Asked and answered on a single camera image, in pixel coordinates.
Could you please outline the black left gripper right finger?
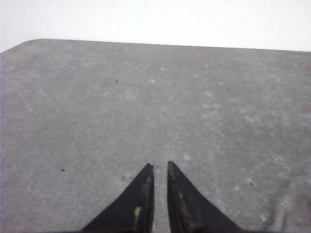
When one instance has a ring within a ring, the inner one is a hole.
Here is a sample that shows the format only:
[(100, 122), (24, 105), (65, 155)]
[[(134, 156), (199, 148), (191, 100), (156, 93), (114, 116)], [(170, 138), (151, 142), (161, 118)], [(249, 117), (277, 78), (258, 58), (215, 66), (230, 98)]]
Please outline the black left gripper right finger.
[(241, 233), (172, 161), (168, 162), (167, 204), (172, 233)]

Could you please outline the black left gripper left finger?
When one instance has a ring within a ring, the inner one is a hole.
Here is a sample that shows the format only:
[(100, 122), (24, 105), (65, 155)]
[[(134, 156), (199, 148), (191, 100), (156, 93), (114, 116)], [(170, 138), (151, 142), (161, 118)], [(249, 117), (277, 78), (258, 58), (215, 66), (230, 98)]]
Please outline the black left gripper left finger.
[(121, 195), (82, 233), (150, 233), (154, 219), (154, 167), (146, 164)]

